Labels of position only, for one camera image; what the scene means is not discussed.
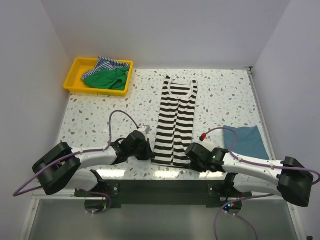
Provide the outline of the black white striped tank top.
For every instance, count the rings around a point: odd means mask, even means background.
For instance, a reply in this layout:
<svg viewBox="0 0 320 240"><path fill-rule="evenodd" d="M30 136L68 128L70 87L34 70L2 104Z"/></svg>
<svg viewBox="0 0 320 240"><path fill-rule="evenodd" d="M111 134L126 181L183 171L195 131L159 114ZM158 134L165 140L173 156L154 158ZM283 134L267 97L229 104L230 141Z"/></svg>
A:
<svg viewBox="0 0 320 240"><path fill-rule="evenodd" d="M198 83L178 83L166 76L162 86L152 163L187 169L192 142Z"/></svg>

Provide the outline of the blue ribbed tank top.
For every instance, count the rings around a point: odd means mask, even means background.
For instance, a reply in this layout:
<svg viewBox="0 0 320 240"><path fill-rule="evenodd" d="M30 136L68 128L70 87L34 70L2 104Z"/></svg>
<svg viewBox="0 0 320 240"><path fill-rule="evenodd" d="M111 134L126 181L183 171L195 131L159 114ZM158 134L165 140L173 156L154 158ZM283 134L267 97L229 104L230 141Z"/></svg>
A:
<svg viewBox="0 0 320 240"><path fill-rule="evenodd" d="M232 147L232 151L234 153L251 158L263 160L270 159L264 146L260 131L256 125L253 127L231 127L224 125L223 127L233 130L238 136L237 142Z"/></svg>

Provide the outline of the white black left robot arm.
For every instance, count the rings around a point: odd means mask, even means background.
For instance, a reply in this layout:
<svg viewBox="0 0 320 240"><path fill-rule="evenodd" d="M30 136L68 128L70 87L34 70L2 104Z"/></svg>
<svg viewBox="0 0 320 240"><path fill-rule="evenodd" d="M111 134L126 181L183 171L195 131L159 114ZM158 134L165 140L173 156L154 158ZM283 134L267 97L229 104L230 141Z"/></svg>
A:
<svg viewBox="0 0 320 240"><path fill-rule="evenodd" d="M126 138L99 148L76 148L62 142L38 160L32 170L47 195L56 194L65 188L75 188L99 196L104 190L102 178L93 170L86 169L122 164L130 157L148 161L154 156L149 132L150 128L145 125Z"/></svg>

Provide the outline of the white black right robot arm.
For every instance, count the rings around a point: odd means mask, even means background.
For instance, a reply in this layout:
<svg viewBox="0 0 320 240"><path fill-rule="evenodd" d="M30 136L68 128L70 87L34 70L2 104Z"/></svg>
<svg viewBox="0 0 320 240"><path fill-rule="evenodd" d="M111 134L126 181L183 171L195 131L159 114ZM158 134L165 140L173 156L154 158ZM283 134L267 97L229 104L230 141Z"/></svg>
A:
<svg viewBox="0 0 320 240"><path fill-rule="evenodd" d="M185 151L190 168L198 172L220 172L226 176L214 190L224 197L244 193L271 194L308 207L314 177L298 160L264 160L213 147L204 140L191 143Z"/></svg>

